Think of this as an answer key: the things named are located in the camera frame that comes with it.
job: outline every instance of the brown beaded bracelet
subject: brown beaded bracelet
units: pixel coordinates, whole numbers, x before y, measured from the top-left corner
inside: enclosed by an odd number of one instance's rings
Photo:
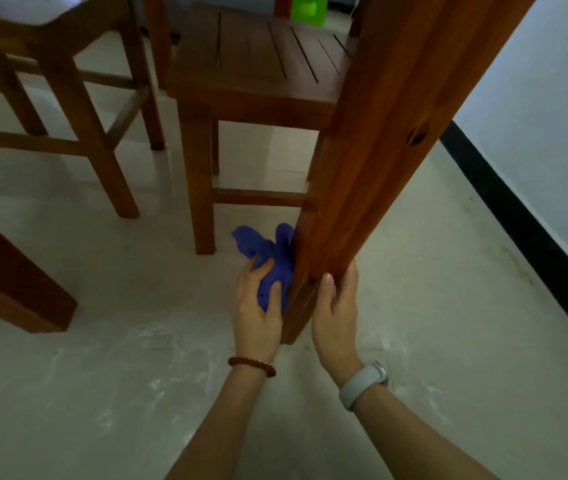
[[[272,378],[277,375],[275,367],[273,367],[270,363],[262,362],[261,360],[253,360],[246,357],[231,357],[230,359],[228,359],[228,364],[231,367],[239,363],[250,365],[251,367],[255,367],[256,369],[263,370],[264,372],[266,372],[266,377],[268,378]]]

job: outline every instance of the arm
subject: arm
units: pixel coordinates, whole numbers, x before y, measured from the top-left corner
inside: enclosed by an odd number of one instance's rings
[[[322,366],[340,389],[364,367],[355,349],[358,271],[353,262],[335,295],[325,274],[313,314],[313,342]],[[496,476],[428,426],[381,384],[353,406],[362,427],[397,480],[496,480]]]
[[[271,363],[281,338],[281,284],[273,284],[268,312],[264,313],[257,304],[257,290],[273,261],[254,271],[252,265],[250,261],[237,280],[235,355]],[[266,373],[254,367],[232,368],[213,407],[165,480],[217,480],[233,476],[246,425],[264,379]]]

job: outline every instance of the watch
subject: watch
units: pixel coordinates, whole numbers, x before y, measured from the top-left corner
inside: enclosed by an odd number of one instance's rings
[[[379,362],[368,362],[364,369],[344,384],[340,391],[340,401],[346,408],[346,411],[352,411],[355,400],[366,389],[377,383],[384,384],[385,387],[388,386],[388,372]]]

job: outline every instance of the floor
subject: floor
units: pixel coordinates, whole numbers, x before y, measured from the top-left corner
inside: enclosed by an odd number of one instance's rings
[[[80,67],[126,74],[106,34]],[[73,137],[44,80],[21,76],[49,132]],[[105,125],[128,92],[89,84]],[[0,232],[79,302],[66,333],[0,320],[0,479],[163,478],[221,387],[244,259],[230,236],[272,237],[296,209],[216,206],[217,253],[195,256],[176,104],[169,150],[141,118],[117,149],[142,217],[116,217],[88,161],[0,149]],[[0,128],[20,131],[0,96]],[[304,189],[316,133],[222,122],[222,185]],[[357,345],[392,390],[497,475],[568,477],[568,318],[437,144],[358,255]],[[389,478],[309,330],[282,346],[238,479]]]

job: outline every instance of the blue rag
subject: blue rag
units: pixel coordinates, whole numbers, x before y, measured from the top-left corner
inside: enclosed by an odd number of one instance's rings
[[[259,268],[270,258],[275,265],[260,283],[257,303],[266,311],[269,307],[269,292],[274,282],[282,283],[282,312],[288,305],[286,295],[290,281],[293,279],[293,227],[280,224],[275,229],[275,242],[265,239],[262,234],[248,226],[240,226],[231,235],[235,238],[237,249],[248,259],[255,259],[253,269]]]

